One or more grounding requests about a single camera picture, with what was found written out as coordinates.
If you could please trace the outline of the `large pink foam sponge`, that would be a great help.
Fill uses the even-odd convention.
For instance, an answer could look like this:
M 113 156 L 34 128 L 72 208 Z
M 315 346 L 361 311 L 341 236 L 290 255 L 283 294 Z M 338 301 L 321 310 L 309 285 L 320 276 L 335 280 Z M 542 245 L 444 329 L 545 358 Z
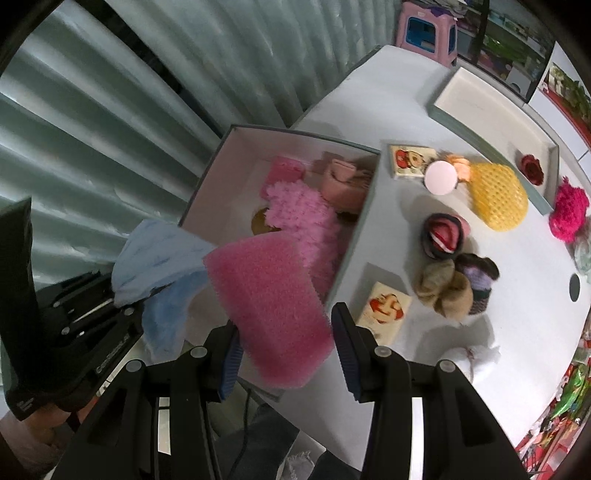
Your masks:
M 283 232 L 245 238 L 211 251 L 204 267 L 263 383 L 307 384 L 334 340 L 294 239 Z

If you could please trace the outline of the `blue foam grid sheet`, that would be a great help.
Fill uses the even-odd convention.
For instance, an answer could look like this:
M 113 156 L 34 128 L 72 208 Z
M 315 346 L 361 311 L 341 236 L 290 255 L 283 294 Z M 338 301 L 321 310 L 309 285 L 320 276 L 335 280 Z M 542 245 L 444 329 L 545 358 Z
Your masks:
M 182 350 L 188 307 L 208 285 L 204 258 L 215 246 L 178 226 L 142 221 L 128 236 L 111 273 L 114 305 L 143 304 L 143 342 L 152 364 Z

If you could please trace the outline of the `tan knitted cloth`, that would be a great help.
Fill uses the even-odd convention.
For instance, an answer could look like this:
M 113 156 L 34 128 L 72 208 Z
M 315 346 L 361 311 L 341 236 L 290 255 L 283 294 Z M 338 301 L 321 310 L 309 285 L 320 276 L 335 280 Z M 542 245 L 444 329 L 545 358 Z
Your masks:
M 414 291 L 425 306 L 457 322 L 469 315 L 474 301 L 470 281 L 456 269 L 453 260 L 426 265 L 415 281 Z

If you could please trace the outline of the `white drawstring fabric bag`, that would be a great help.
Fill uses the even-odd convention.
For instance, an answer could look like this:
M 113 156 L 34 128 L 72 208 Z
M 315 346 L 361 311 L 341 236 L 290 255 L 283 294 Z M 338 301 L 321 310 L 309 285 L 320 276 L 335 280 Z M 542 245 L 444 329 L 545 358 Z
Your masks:
M 498 347 L 489 348 L 484 345 L 474 345 L 452 348 L 443 354 L 441 360 L 453 362 L 473 383 L 490 365 L 497 364 L 500 356 Z

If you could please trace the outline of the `brown round sponge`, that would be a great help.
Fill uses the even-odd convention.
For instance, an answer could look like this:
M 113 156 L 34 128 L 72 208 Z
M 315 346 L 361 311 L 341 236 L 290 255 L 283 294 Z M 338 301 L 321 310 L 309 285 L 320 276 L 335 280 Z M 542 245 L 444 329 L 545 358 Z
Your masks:
M 250 223 L 250 227 L 252 228 L 253 235 L 261 235 L 271 232 L 280 231 L 280 228 L 274 227 L 266 223 L 266 212 L 269 208 L 264 207 L 256 212 L 256 214 L 252 217 L 252 223 Z

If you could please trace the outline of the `light pink fluffy pouf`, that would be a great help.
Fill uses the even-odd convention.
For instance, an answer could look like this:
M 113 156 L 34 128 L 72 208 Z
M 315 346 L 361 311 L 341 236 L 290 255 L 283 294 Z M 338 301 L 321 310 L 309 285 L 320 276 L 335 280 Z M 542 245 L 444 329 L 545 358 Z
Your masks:
M 266 223 L 290 234 L 318 296 L 325 300 L 349 248 L 352 229 L 339 220 L 320 191 L 304 181 L 277 182 L 267 189 Z

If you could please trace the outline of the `salmon pink knitted cloth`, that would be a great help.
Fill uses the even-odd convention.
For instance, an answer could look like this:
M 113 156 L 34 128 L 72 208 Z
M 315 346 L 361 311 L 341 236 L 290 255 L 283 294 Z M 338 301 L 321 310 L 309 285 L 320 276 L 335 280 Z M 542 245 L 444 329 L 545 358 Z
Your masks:
M 372 180 L 371 170 L 358 168 L 348 161 L 332 159 L 322 174 L 320 193 L 335 212 L 359 215 Z

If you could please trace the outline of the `small pink sponge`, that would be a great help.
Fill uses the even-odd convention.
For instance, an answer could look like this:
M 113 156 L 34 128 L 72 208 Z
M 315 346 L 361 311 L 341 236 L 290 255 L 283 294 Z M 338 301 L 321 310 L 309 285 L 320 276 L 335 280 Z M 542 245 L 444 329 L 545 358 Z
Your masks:
M 260 189 L 260 197 L 267 198 L 267 189 L 277 182 L 293 183 L 304 178 L 305 165 L 303 162 L 287 157 L 277 156 L 273 159 L 270 166 L 270 172 L 267 174 Z

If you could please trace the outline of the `yellow foam fruit net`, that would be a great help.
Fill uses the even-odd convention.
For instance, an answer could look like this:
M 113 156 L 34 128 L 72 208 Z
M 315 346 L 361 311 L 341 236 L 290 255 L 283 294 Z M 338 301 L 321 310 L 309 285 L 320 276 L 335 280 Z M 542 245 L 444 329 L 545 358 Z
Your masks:
M 474 163 L 469 180 L 476 214 L 492 230 L 518 227 L 528 212 L 529 199 L 514 170 L 496 163 Z

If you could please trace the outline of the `purple dark knitted sock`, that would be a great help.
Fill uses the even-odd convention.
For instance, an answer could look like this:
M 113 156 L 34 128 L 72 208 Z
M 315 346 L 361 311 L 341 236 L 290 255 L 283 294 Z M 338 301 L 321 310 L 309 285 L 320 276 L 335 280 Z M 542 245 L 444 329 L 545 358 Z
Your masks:
M 473 303 L 470 315 L 486 311 L 493 284 L 499 279 L 500 272 L 496 263 L 489 257 L 480 257 L 473 253 L 462 253 L 455 259 L 456 270 L 469 281 Z

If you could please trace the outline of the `deep grey storage box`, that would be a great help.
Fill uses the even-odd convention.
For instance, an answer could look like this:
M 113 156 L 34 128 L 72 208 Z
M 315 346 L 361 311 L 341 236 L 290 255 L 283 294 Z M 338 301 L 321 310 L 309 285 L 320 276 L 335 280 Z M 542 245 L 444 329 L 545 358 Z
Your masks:
M 231 126 L 181 220 L 214 247 L 200 311 L 235 322 L 242 378 L 277 397 L 332 353 L 324 304 L 379 161 L 376 149 L 318 134 Z

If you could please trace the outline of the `pink round powder puff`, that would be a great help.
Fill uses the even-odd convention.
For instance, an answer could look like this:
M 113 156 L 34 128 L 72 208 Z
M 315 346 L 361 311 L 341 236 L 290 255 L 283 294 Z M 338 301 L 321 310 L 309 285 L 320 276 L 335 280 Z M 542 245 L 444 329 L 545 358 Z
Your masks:
M 427 190 L 436 196 L 450 194 L 458 184 L 458 175 L 455 167 L 443 160 L 431 163 L 425 171 L 424 185 Z

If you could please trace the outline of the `small cartoon tissue pack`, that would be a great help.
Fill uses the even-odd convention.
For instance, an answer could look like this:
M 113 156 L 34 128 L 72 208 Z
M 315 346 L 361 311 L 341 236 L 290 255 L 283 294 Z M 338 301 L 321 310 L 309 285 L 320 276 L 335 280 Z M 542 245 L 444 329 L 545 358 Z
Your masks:
M 430 164 L 438 159 L 433 148 L 412 145 L 388 145 L 395 177 L 423 179 Z

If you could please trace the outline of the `pile of snack packages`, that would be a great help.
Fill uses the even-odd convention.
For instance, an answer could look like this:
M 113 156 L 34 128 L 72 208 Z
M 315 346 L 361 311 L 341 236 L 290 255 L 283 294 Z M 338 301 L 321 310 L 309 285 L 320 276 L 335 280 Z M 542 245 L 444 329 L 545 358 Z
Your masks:
M 551 479 L 590 418 L 590 329 L 586 328 L 556 393 L 516 447 L 530 479 Z

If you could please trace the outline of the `orange fabric flower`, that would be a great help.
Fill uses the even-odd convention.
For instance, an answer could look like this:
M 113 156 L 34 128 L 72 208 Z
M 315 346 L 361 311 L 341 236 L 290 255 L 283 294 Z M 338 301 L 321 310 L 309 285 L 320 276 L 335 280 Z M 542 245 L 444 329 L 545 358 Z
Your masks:
M 454 167 L 459 182 L 468 183 L 471 180 L 471 162 L 467 158 L 460 155 L 449 154 L 446 157 L 446 161 Z

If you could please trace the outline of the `black round table hole cover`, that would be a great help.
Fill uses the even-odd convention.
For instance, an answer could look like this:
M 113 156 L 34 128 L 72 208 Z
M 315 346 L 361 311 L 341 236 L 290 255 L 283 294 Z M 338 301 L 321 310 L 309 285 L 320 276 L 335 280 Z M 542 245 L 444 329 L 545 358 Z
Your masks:
M 569 280 L 569 296 L 573 303 L 576 303 L 580 297 L 581 283 L 577 274 L 572 274 Z

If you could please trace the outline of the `pale green bath pouf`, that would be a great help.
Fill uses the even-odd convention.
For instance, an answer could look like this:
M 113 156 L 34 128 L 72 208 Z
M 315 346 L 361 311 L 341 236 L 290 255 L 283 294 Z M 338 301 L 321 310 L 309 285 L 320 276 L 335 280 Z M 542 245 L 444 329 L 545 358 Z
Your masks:
M 591 283 L 591 247 L 589 236 L 579 236 L 574 243 L 574 261 L 577 271 Z

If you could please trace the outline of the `magenta fluffy yarn ball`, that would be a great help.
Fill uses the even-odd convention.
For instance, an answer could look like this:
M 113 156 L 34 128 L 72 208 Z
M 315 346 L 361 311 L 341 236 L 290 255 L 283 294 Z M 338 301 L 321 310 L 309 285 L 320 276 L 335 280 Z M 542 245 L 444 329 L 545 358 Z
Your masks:
M 586 222 L 589 206 L 585 190 L 573 186 L 567 177 L 563 177 L 557 189 L 554 211 L 549 216 L 553 236 L 564 243 L 572 243 Z

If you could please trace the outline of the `red fabric rose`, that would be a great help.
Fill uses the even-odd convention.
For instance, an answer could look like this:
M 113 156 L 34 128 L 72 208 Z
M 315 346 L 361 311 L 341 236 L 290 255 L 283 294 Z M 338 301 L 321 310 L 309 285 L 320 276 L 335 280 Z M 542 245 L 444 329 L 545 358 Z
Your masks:
M 544 172 L 540 161 L 535 156 L 528 154 L 520 161 L 520 171 L 534 186 L 541 186 L 544 182 Z

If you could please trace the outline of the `shallow grey tray lid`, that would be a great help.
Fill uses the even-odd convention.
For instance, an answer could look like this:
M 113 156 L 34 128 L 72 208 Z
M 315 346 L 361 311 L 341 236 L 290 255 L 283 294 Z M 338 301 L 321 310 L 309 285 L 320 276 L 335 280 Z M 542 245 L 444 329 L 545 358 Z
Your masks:
M 457 69 L 427 107 L 429 116 L 493 163 L 512 167 L 531 203 L 542 215 L 554 210 L 560 151 L 556 142 L 518 105 L 465 68 Z M 521 159 L 539 160 L 544 180 L 533 185 Z

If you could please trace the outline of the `pink plastic stool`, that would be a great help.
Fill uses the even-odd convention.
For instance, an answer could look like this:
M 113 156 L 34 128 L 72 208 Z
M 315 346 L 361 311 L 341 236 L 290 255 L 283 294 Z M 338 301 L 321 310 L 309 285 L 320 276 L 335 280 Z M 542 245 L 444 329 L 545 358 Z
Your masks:
M 394 46 L 451 68 L 458 57 L 457 41 L 457 21 L 449 10 L 413 1 L 402 4 Z

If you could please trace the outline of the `green potted plant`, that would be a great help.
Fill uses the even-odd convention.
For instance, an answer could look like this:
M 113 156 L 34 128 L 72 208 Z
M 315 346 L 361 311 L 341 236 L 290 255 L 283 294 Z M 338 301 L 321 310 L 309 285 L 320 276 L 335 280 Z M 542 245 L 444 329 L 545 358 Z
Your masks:
M 572 111 L 581 117 L 590 115 L 590 96 L 585 87 L 580 81 L 570 78 L 556 64 L 550 67 L 548 85 Z

